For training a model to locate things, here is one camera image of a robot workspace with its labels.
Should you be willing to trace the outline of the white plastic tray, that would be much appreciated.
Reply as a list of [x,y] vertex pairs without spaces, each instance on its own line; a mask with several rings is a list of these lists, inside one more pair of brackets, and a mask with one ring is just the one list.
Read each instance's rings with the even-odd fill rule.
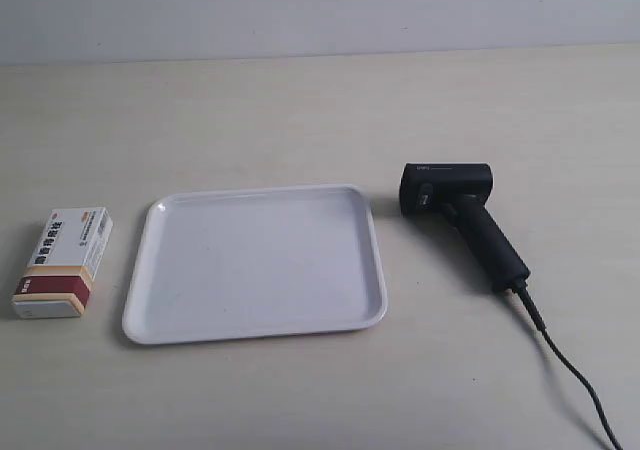
[[122,330],[149,346],[349,332],[387,309],[359,188],[190,192],[147,212]]

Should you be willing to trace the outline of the white red medicine box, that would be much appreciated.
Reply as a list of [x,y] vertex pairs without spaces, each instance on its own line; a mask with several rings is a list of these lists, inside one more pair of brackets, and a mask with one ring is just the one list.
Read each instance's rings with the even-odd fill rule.
[[104,207],[54,209],[12,295],[17,316],[82,316],[112,229]]

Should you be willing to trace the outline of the black handheld barcode scanner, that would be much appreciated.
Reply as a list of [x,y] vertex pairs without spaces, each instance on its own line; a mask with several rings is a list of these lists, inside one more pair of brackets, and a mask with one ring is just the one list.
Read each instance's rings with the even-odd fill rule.
[[487,163],[407,163],[399,185],[401,213],[438,213],[465,241],[499,293],[526,290],[530,270],[486,208],[493,189]]

